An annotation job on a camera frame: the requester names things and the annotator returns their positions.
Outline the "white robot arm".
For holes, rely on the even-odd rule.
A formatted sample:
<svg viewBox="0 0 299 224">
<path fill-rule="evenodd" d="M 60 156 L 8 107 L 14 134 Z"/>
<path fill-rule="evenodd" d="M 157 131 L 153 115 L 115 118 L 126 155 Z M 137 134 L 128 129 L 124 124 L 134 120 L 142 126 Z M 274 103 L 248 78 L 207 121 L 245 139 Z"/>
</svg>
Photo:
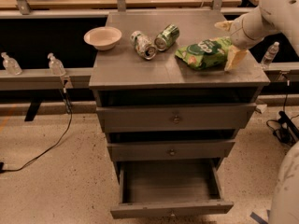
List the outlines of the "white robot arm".
<svg viewBox="0 0 299 224">
<path fill-rule="evenodd" d="M 299 54 L 299 0 L 259 0 L 252 11 L 215 26 L 228 32 L 233 46 L 240 50 L 282 33 Z M 268 224 L 299 224 L 299 142 L 280 165 Z"/>
</svg>

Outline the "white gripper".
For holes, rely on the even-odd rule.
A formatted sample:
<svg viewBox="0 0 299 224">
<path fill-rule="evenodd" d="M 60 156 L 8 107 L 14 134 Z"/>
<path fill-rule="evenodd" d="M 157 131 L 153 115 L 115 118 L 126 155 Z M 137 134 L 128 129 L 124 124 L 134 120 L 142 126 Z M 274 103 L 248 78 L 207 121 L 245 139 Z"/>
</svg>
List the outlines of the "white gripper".
<svg viewBox="0 0 299 224">
<path fill-rule="evenodd" d="M 259 7 L 233 21 L 216 22 L 214 26 L 229 32 L 233 44 L 228 49 L 225 71 L 235 69 L 247 55 L 247 49 L 262 42 L 267 36 L 278 33 L 274 25 L 262 16 Z"/>
</svg>

